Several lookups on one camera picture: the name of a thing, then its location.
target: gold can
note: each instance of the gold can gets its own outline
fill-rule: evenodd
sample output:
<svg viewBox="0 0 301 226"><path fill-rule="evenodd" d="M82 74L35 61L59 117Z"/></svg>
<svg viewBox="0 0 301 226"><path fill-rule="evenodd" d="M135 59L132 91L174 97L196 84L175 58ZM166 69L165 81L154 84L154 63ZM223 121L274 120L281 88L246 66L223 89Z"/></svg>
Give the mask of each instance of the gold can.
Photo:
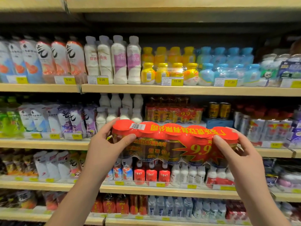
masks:
<svg viewBox="0 0 301 226"><path fill-rule="evenodd" d="M231 112L231 104L226 103L226 102L222 102L221 103L221 109L219 111L220 118L228 119L229 116L230 116L230 112Z"/></svg>
<svg viewBox="0 0 301 226"><path fill-rule="evenodd" d="M215 119L217 118L218 115L219 115L219 103L209 102L208 117Z"/></svg>

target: person's left hand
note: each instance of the person's left hand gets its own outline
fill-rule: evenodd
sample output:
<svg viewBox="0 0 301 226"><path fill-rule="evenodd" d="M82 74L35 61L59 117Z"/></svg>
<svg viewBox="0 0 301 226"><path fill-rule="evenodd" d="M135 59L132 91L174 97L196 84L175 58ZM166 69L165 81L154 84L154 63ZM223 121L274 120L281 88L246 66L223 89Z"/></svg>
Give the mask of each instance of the person's left hand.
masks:
<svg viewBox="0 0 301 226"><path fill-rule="evenodd" d="M135 134L130 134L115 144L107 141L112 126L119 119L119 117L115 118L105 124L91 138L83 172L88 171L89 174L92 174L96 178L103 179L114 166L122 150L136 139Z"/></svg>

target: person's right hand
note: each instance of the person's right hand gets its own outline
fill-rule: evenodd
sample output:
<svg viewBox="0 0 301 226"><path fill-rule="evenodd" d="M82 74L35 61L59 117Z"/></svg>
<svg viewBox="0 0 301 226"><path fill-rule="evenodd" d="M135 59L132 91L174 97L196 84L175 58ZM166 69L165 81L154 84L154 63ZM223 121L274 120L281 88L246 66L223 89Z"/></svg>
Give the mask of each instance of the person's right hand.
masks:
<svg viewBox="0 0 301 226"><path fill-rule="evenodd" d="M213 141L228 160L230 171L235 180L235 187L241 199L269 195L266 184L265 170L261 155L253 147L252 143L242 133L233 129L238 134L238 142L243 151L235 152L225 140L218 135Z"/></svg>

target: barcode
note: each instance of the barcode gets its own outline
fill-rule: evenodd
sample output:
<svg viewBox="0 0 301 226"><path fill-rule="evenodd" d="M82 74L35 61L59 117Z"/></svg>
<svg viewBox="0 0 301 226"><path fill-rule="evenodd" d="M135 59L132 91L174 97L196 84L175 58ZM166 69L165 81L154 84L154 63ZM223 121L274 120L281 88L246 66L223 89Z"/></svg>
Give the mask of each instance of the barcode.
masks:
<svg viewBox="0 0 301 226"><path fill-rule="evenodd" d="M145 124L131 124L130 128L144 130Z"/></svg>
<svg viewBox="0 0 301 226"><path fill-rule="evenodd" d="M150 81L151 80L151 73L146 74L146 80Z"/></svg>

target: red bottle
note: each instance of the red bottle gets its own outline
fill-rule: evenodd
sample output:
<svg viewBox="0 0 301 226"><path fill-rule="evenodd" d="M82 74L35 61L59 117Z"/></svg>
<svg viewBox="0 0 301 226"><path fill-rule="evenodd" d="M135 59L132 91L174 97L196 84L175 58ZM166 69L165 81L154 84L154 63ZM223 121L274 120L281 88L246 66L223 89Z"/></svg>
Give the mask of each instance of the red bottle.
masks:
<svg viewBox="0 0 301 226"><path fill-rule="evenodd" d="M149 182L156 182L157 181L158 172L155 170L155 163L152 161L149 164L149 169L146 171L146 181L147 185L149 186Z"/></svg>
<svg viewBox="0 0 301 226"><path fill-rule="evenodd" d="M137 162L136 169L134 170L134 181L136 185L143 185L145 181L145 169L142 167L142 161Z"/></svg>
<svg viewBox="0 0 301 226"><path fill-rule="evenodd" d="M165 186L169 185L170 181L170 170L168 169L168 164L164 162L162 164L162 169L159 171L159 182L165 182Z"/></svg>

